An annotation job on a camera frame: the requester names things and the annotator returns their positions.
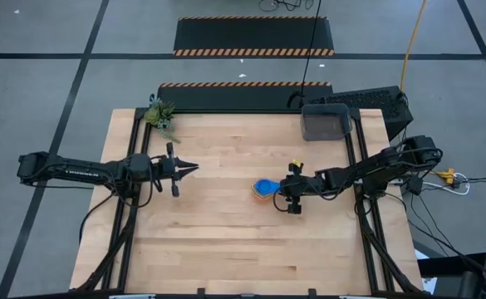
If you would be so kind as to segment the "black perforated computer case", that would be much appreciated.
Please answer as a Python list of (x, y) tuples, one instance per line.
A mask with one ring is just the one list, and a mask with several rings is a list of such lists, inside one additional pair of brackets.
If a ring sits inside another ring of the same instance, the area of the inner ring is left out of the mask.
[(336, 103), (360, 110), (381, 110), (389, 140), (393, 140), (414, 119), (406, 95), (398, 86), (338, 92), (307, 102), (307, 104)]

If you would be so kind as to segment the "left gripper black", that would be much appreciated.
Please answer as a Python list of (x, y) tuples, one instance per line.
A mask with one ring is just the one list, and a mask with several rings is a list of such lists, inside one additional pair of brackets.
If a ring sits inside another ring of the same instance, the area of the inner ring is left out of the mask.
[[(175, 198), (179, 197), (179, 187), (176, 184), (177, 181), (177, 170), (176, 170), (176, 160), (174, 156), (174, 145), (169, 142), (166, 145), (167, 155), (162, 157), (159, 161), (159, 179), (169, 179), (171, 182), (171, 193)], [(179, 159), (179, 167), (185, 168), (179, 170), (179, 180), (181, 180), (186, 175), (195, 171), (199, 165), (192, 162), (186, 162)]]

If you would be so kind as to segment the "black mat with striped edges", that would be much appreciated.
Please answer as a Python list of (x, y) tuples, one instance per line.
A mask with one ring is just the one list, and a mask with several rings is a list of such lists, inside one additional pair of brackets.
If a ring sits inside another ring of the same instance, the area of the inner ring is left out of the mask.
[(333, 93), (328, 81), (222, 81), (163, 83), (157, 98), (179, 110), (293, 110), (300, 97), (313, 100)]
[(178, 20), (173, 55), (181, 57), (331, 56), (326, 17), (217, 16)]

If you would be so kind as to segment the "yellow power plug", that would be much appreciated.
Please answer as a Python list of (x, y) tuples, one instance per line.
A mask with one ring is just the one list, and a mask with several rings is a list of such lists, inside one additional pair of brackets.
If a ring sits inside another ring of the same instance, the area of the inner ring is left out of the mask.
[(435, 172), (447, 185), (453, 185), (456, 177), (455, 169), (448, 168), (443, 171)]

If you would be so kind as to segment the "grey translucent plastic basket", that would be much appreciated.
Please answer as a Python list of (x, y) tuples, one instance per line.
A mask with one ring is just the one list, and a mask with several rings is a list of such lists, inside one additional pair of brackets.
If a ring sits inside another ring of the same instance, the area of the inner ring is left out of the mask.
[(351, 132), (350, 110), (345, 104), (310, 104), (301, 110), (305, 141), (342, 140)]

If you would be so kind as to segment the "potted succulent plant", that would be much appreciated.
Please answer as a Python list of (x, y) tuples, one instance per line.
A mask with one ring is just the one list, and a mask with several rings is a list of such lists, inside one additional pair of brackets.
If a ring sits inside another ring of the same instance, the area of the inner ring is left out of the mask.
[(155, 127), (167, 140), (177, 144), (180, 140), (173, 135), (175, 127), (171, 120), (174, 118), (175, 105), (173, 102), (163, 102), (155, 94), (149, 98), (149, 109), (144, 113), (145, 122)]

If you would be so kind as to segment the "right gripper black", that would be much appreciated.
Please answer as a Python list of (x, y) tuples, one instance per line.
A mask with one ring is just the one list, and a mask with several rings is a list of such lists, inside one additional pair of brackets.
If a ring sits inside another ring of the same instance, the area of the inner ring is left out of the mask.
[(318, 177), (302, 175), (302, 167), (292, 162), (288, 165), (289, 174), (278, 184), (277, 196), (283, 196), (287, 202), (287, 213), (301, 214), (300, 203), (302, 196), (322, 196), (322, 183)]

